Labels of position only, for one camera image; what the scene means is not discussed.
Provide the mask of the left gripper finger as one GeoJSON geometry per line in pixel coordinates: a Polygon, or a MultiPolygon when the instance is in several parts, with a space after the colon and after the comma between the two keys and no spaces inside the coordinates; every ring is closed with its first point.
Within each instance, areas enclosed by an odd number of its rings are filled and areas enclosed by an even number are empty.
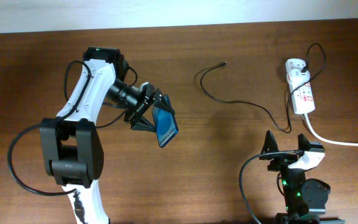
{"type": "Polygon", "coordinates": [[[162,94],[159,88],[154,91],[153,100],[153,106],[167,111],[171,114],[175,114],[175,110],[172,108],[168,100],[165,99],[165,95],[162,94]]]}
{"type": "Polygon", "coordinates": [[[131,121],[131,129],[135,131],[148,131],[151,133],[156,132],[155,125],[143,116],[139,119],[134,119],[131,121]]]}

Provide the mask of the blue Samsung Galaxy smartphone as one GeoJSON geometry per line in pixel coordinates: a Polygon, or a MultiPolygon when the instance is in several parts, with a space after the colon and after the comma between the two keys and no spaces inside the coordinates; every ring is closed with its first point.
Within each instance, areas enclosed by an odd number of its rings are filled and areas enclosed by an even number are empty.
{"type": "MultiPolygon", "coordinates": [[[[171,104],[168,95],[165,99],[171,104]]],[[[175,114],[171,114],[160,108],[153,107],[152,117],[156,128],[156,135],[159,147],[165,147],[178,133],[178,125],[175,114]]]]}

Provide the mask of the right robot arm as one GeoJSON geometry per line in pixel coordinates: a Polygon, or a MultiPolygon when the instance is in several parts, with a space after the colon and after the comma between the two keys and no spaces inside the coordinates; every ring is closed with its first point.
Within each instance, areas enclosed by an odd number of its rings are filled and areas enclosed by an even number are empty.
{"type": "Polygon", "coordinates": [[[327,183],[307,179],[306,172],[317,167],[325,157],[322,144],[298,135],[298,149],[284,152],[278,149],[271,131],[265,135],[261,159],[270,164],[267,170],[278,172],[285,199],[286,212],[275,216],[275,223],[319,223],[326,213],[326,202],[331,192],[327,183]]]}

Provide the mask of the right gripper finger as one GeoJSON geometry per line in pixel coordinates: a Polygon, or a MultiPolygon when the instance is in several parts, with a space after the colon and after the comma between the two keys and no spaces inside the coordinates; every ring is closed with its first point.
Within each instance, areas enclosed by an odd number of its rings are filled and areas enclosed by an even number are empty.
{"type": "Polygon", "coordinates": [[[304,134],[298,135],[298,150],[309,151],[311,149],[311,143],[307,140],[304,134]]]}
{"type": "Polygon", "coordinates": [[[265,134],[264,145],[262,146],[261,155],[270,156],[273,153],[279,152],[278,145],[271,130],[268,130],[265,134]]]}

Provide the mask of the white power strip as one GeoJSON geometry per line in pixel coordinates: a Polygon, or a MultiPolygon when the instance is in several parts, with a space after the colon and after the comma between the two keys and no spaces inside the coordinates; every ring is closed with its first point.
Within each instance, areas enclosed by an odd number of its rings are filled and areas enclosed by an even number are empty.
{"type": "MultiPolygon", "coordinates": [[[[286,71],[297,68],[302,71],[306,62],[299,58],[288,59],[285,63],[286,71]]],[[[310,83],[297,83],[290,85],[291,100],[295,114],[308,114],[315,110],[313,94],[310,83]]]]}

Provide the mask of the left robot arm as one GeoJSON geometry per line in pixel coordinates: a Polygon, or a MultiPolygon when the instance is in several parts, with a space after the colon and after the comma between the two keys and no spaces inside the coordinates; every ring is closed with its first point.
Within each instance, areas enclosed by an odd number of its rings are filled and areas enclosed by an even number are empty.
{"type": "Polygon", "coordinates": [[[130,67],[119,49],[89,47],[79,63],[82,74],[65,106],[40,124],[44,166],[68,195],[77,223],[110,223],[99,190],[104,152],[96,121],[104,99],[124,109],[132,130],[155,133],[160,147],[178,125],[168,95],[148,82],[125,83],[130,67]]]}

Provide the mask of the white USB charger plug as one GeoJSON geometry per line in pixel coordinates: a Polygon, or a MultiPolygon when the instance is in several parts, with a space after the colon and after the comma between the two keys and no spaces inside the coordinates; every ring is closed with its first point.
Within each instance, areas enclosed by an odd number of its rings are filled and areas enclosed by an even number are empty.
{"type": "Polygon", "coordinates": [[[287,71],[287,82],[290,85],[304,83],[310,79],[309,71],[302,72],[300,69],[294,68],[287,71]]]}

